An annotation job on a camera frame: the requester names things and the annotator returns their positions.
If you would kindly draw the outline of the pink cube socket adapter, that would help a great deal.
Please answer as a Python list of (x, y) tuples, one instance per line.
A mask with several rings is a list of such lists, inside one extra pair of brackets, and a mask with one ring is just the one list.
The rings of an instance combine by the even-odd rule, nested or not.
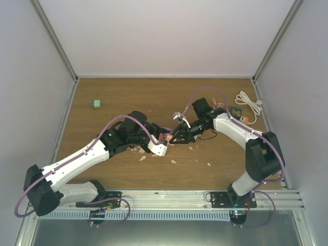
[(168, 133), (160, 133), (158, 141), (163, 144), (163, 145), (167, 145), (167, 137), (168, 137)]

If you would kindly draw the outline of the green plug adapter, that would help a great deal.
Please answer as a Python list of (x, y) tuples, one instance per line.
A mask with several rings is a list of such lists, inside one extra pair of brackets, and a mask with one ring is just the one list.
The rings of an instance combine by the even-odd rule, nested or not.
[(100, 99), (96, 99), (92, 101), (92, 107), (93, 108), (100, 108), (101, 107), (101, 100)]

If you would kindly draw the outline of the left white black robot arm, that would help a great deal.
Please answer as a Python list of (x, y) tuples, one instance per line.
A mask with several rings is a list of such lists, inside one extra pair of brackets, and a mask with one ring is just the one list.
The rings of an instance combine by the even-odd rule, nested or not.
[(95, 139), (70, 156), (43, 168), (37, 165), (29, 167), (22, 197), (28, 198), (37, 216), (47, 215), (66, 203), (100, 207), (105, 203), (106, 195), (97, 181), (79, 185), (69, 185), (68, 182), (129, 147), (140, 146), (147, 153), (165, 156), (167, 146), (160, 136), (169, 132), (167, 128), (149, 123), (139, 111), (119, 115), (109, 121)]

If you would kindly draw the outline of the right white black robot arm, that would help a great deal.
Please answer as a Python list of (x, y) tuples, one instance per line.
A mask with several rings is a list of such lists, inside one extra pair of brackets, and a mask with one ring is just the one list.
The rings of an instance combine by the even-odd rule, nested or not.
[(170, 143), (189, 144), (203, 132), (213, 130), (239, 144), (245, 151), (245, 172), (227, 188), (227, 202), (237, 208), (254, 188), (284, 168), (278, 138), (273, 132), (263, 133), (238, 122), (221, 107), (213, 109), (205, 98), (192, 103), (192, 107), (197, 115), (193, 122), (188, 122), (179, 112), (174, 113), (179, 125)]

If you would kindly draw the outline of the dark green cube adapter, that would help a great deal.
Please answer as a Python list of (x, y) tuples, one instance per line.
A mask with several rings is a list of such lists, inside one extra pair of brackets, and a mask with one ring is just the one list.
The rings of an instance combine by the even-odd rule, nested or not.
[(237, 107), (230, 108), (230, 114), (237, 120), (240, 120), (242, 117), (242, 109)]

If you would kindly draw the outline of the orange power strip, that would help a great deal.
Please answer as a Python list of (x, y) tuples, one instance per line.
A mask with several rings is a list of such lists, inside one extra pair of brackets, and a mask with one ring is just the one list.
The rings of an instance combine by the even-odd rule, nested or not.
[(242, 116), (239, 121), (245, 125), (249, 124), (249, 118), (246, 116)]

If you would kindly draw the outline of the aluminium front rail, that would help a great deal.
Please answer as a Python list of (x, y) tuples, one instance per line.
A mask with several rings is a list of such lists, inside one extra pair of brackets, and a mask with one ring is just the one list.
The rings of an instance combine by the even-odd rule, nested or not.
[[(177, 211), (177, 210), (247, 210), (247, 209), (222, 209), (212, 208), (211, 203), (206, 199), (206, 195), (211, 191), (203, 190), (122, 190), (120, 207), (125, 210), (155, 210), (155, 211)], [(56, 209), (90, 209), (98, 208), (77, 208), (77, 202), (91, 202), (97, 195), (96, 189), (75, 185), (67, 185), (63, 189), (55, 192), (55, 201), (49, 198), (32, 202), (31, 205), (39, 216), (47, 215)], [(255, 191), (250, 193), (255, 195), (257, 210), (302, 210), (304, 208), (298, 191), (294, 190), (273, 190)]]

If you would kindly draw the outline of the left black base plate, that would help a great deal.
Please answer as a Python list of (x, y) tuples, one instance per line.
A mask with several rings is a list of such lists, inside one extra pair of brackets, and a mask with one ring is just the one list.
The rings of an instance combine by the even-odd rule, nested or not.
[(97, 195), (97, 197), (91, 202), (77, 202), (75, 206), (77, 208), (119, 208), (121, 191), (105, 191), (103, 194)]

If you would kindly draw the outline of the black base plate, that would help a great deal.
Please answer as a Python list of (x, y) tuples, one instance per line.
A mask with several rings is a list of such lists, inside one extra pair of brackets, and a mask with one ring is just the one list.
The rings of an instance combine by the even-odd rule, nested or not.
[(119, 208), (121, 191), (105, 191), (103, 194), (97, 195), (97, 197), (91, 202), (77, 202), (75, 206), (77, 208)]
[(222, 209), (248, 209), (257, 208), (255, 195), (247, 193), (243, 196), (230, 198), (228, 191), (211, 191), (206, 195), (206, 199), (211, 203), (212, 208)]

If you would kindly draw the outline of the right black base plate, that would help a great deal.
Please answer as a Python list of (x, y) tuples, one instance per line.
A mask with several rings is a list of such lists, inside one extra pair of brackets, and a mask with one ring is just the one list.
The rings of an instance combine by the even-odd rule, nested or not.
[(257, 208), (255, 195), (247, 193), (243, 196), (230, 198), (228, 191), (211, 191), (206, 195), (206, 199), (211, 203), (212, 208), (222, 209), (248, 209)]

